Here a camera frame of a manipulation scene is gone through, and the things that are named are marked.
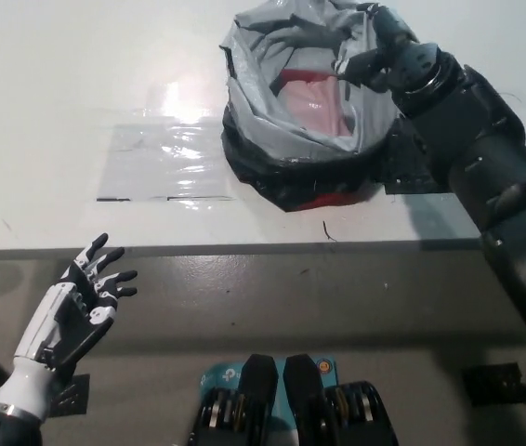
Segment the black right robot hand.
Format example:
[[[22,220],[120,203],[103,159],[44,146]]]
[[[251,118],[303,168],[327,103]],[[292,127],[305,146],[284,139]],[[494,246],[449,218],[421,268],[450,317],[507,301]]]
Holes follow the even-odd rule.
[[[336,61],[339,78],[399,97],[428,95],[457,82],[462,68],[455,57],[435,43],[420,42],[395,10],[370,2],[357,9],[369,20],[376,47]]]

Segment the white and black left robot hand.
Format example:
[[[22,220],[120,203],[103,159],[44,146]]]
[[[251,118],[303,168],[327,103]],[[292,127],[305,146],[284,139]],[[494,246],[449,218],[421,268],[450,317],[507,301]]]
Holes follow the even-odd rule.
[[[13,371],[0,386],[0,413],[44,422],[53,401],[81,360],[111,329],[119,299],[135,295],[124,287],[134,270],[103,276],[123,247],[100,255],[109,239],[103,233],[83,249],[46,291],[13,357]]]

